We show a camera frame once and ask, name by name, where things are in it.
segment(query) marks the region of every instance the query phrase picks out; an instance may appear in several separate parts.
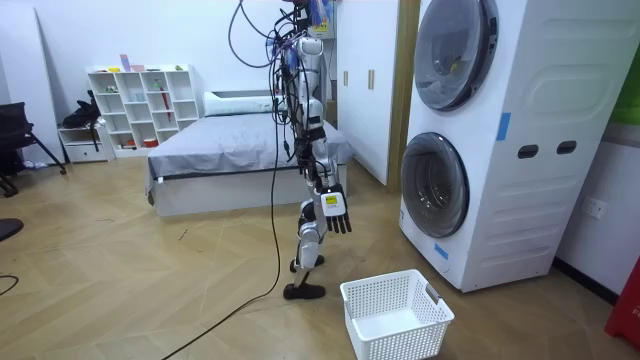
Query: gray bed sheet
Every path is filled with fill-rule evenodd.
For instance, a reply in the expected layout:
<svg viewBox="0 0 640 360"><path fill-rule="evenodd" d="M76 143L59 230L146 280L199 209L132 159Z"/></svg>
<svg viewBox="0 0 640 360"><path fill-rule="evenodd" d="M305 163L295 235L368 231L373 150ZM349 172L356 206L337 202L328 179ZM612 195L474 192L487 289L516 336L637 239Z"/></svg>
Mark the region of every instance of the gray bed sheet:
<svg viewBox="0 0 640 360"><path fill-rule="evenodd" d="M353 157L347 139L326 122L324 129L329 153L338 164L346 164ZM200 119L149 153L145 191L148 193L159 177L273 169L275 131L271 113ZM278 126L278 167L296 166L295 159L287 162L283 131L293 151L291 128Z"/></svg>

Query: yellow label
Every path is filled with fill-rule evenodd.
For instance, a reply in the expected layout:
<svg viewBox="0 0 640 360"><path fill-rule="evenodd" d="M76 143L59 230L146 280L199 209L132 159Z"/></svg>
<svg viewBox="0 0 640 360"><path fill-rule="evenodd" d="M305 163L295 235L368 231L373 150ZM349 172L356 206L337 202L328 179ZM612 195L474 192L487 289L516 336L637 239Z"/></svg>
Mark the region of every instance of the yellow label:
<svg viewBox="0 0 640 360"><path fill-rule="evenodd" d="M313 26L313 31L316 32L327 32L329 31L329 27L327 26L327 20L322 20L322 24L318 26Z"/></svg>
<svg viewBox="0 0 640 360"><path fill-rule="evenodd" d="M324 198L324 202L327 203L327 205L335 205L338 203L338 197L336 196L327 196L326 198Z"/></svg>

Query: wooden floor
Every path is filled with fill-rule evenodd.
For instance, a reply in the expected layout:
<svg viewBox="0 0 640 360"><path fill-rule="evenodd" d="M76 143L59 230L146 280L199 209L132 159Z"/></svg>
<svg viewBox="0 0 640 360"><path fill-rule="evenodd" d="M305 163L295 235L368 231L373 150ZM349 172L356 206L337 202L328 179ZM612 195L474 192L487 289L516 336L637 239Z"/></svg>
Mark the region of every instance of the wooden floor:
<svg viewBox="0 0 640 360"><path fill-rule="evenodd" d="M0 243L0 272L21 280L0 297L0 359L160 360L272 284L268 208L158 219L142 193L143 164L25 173L22 192L0 199L0 218L26 224ZM437 359L640 359L602 331L610 306L558 272L466 295L452 289L402 235L398 195L350 168L354 232L328 236L327 263L310 277L328 296L282 299L298 206L279 206L274 293L175 359L353 359L339 284L409 268L456 315Z"/></svg>

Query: front-loading washer door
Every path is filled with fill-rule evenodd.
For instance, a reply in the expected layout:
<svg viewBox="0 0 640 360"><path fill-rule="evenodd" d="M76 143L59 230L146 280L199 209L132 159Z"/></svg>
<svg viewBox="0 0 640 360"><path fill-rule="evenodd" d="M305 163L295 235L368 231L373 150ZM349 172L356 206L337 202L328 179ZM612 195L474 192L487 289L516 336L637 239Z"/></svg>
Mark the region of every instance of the front-loading washer door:
<svg viewBox="0 0 640 360"><path fill-rule="evenodd" d="M469 186L464 164L443 136L411 140L402 159L402 196L416 226L434 238L454 234L467 215Z"/></svg>
<svg viewBox="0 0 640 360"><path fill-rule="evenodd" d="M430 108L457 108L484 80L497 41L497 17L488 1L429 4L416 41L414 73L418 94Z"/></svg>

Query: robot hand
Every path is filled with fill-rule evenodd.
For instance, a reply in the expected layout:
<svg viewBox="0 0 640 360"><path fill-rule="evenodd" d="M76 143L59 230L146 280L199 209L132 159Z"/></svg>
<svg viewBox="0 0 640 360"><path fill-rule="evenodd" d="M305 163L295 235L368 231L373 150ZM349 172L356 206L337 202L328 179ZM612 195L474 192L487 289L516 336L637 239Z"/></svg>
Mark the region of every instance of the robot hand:
<svg viewBox="0 0 640 360"><path fill-rule="evenodd" d="M333 185L322 191L322 210L327 219L327 230L345 234L351 232L351 221L347 211L347 199L341 184Z"/></svg>

